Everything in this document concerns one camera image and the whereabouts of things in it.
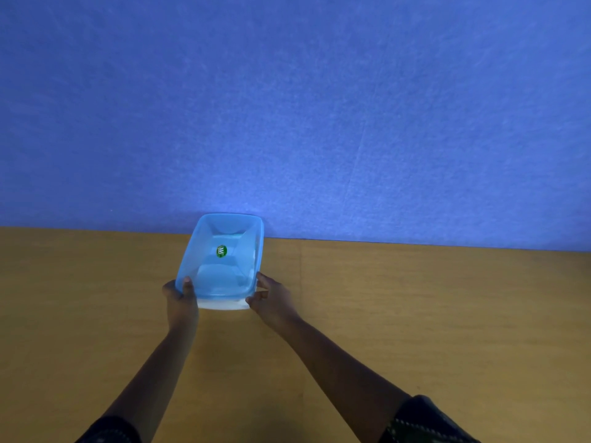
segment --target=person's left hand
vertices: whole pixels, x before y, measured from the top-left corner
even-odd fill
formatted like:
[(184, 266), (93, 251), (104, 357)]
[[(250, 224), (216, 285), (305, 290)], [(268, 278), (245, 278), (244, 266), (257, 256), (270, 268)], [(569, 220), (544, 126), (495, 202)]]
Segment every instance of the person's left hand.
[(199, 307), (195, 297), (195, 289), (190, 277), (183, 280), (183, 291), (174, 287), (175, 281), (169, 281), (162, 286), (162, 293), (166, 297), (168, 327), (170, 331), (181, 329), (195, 334), (199, 321)]

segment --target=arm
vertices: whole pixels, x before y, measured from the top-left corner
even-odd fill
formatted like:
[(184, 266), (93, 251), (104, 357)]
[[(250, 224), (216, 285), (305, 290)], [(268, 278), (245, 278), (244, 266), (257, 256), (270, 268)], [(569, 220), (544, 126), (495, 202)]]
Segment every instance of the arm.
[(410, 396), (302, 320), (282, 284), (257, 277), (268, 292), (248, 298), (250, 307), (294, 349), (357, 438), (376, 443)]
[[(188, 277), (185, 278), (182, 293), (174, 288), (174, 281), (171, 281), (163, 286), (163, 294), (167, 299), (168, 334), (103, 414), (103, 418), (119, 417), (127, 421), (139, 433), (143, 443), (152, 441), (164, 416), (199, 320), (195, 291)], [(93, 432), (98, 430), (91, 428), (82, 441), (95, 441), (92, 439)]]

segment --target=forearm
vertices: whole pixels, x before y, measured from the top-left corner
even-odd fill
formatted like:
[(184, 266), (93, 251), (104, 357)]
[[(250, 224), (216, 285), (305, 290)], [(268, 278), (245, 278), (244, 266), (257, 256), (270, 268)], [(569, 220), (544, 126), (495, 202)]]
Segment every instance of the forearm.
[(171, 329), (104, 416), (127, 420), (143, 443), (152, 441), (173, 395), (195, 331)]
[(376, 443), (410, 396), (303, 320), (279, 334), (294, 349), (362, 443)]

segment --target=hand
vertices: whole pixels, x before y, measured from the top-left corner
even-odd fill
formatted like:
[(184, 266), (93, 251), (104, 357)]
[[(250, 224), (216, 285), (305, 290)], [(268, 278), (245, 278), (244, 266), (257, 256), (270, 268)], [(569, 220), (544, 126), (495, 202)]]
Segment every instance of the hand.
[(251, 297), (247, 297), (247, 303), (271, 329), (277, 333), (282, 332), (286, 325), (301, 320), (291, 300), (290, 291), (273, 278), (256, 274), (256, 285), (265, 291), (258, 291)]
[(181, 329), (195, 336), (199, 321), (199, 307), (195, 297), (193, 282), (186, 276), (183, 280), (183, 291), (174, 287), (174, 280), (162, 286), (162, 293), (166, 297), (168, 327), (170, 331)]

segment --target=person's right hand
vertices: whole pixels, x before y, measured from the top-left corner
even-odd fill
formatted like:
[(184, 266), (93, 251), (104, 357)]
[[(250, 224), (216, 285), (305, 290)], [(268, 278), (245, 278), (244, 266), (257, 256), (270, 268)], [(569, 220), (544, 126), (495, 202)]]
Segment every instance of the person's right hand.
[(301, 320), (291, 299), (290, 291), (273, 278), (256, 274), (257, 286), (267, 291), (257, 291), (251, 297), (247, 297), (247, 303), (255, 313), (271, 329), (280, 333), (285, 326)]

